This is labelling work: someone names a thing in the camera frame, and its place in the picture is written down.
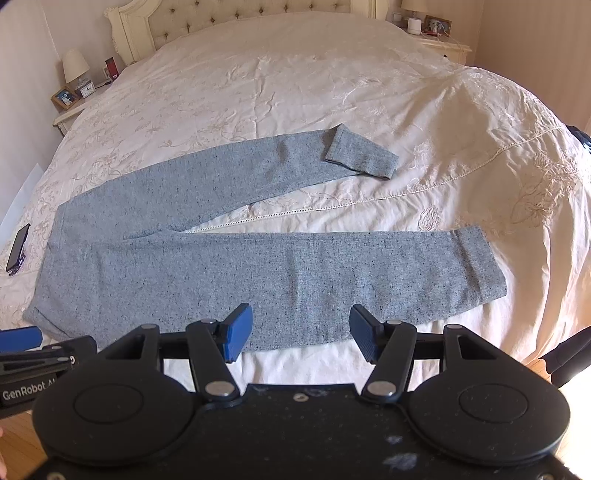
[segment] white nightstand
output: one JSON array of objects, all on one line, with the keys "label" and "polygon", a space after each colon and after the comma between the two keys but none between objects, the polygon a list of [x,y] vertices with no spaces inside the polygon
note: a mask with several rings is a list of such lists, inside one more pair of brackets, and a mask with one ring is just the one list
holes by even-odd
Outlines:
[{"label": "white nightstand", "polygon": [[76,118],[78,118],[78,115],[80,115],[88,106],[92,105],[93,102],[95,102],[103,93],[105,93],[111,85],[112,83],[98,87],[92,95],[83,98],[76,104],[76,106],[66,110],[59,117],[57,117],[53,121],[53,126],[59,128],[61,134],[66,136],[66,133],[70,131],[70,128],[72,128],[72,125],[74,124]]},{"label": "white nightstand", "polygon": [[472,52],[472,49],[468,45],[456,42],[451,38],[443,36],[437,38],[425,34],[410,36],[425,45],[427,48],[430,48],[436,52],[438,55],[442,55],[445,58],[455,61],[456,63],[461,63],[462,65],[466,64],[466,57],[470,52]]}]

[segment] tufted headboard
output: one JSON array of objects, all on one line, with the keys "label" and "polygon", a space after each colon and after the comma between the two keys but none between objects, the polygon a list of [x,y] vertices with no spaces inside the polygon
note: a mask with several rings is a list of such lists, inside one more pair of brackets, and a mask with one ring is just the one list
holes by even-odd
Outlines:
[{"label": "tufted headboard", "polygon": [[319,11],[386,18],[388,0],[132,0],[108,8],[113,44],[126,65],[183,35],[240,18]]}]

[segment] wall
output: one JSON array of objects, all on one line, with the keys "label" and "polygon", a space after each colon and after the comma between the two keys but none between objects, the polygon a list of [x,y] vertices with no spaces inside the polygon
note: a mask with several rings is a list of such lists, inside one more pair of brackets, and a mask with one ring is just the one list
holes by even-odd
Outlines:
[{"label": "wall", "polygon": [[[480,18],[485,0],[427,0],[428,12],[433,17],[452,21],[452,38],[472,48],[467,64],[474,62],[480,31]],[[400,11],[402,0],[393,0],[392,9]]]},{"label": "wall", "polygon": [[102,68],[105,60],[115,58],[121,72],[125,63],[115,52],[111,40],[111,24],[105,18],[108,7],[121,7],[129,0],[40,0],[47,17],[57,54],[78,48],[88,65],[90,77],[95,82],[105,79]]},{"label": "wall", "polygon": [[589,0],[485,0],[476,65],[591,133],[590,18]]},{"label": "wall", "polygon": [[0,59],[1,221],[35,165],[45,170],[61,141],[50,100],[61,65],[38,0],[12,0],[0,11]]}]

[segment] cream bedspread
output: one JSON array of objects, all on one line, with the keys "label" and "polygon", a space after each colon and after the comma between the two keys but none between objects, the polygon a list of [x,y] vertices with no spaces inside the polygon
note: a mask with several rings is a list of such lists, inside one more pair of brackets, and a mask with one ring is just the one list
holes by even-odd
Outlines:
[{"label": "cream bedspread", "polygon": [[[27,260],[14,278],[0,276],[1,328],[24,325],[59,204],[193,151],[339,123],[398,154],[396,178],[308,187],[192,231],[478,224],[509,294],[423,331],[462,323],[526,360],[591,325],[591,156],[564,125],[516,84],[451,63],[391,24],[302,13],[180,38],[127,68],[80,115],[24,213],[22,223],[32,224]],[[0,261],[7,257],[8,247]],[[415,381],[430,368],[417,368]],[[232,367],[244,382],[277,383],[362,384],[370,369],[352,341],[250,353]],[[181,363],[171,370],[187,376]]]}]

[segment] clock face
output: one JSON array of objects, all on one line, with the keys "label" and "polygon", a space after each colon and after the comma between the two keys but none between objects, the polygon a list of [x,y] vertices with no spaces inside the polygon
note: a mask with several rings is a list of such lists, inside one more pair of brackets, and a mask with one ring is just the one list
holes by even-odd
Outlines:
[{"label": "clock face", "polygon": [[81,89],[80,89],[80,94],[82,95],[82,98],[86,98],[88,97],[91,93],[95,92],[95,86],[92,82],[87,83],[86,85],[84,85]]}]

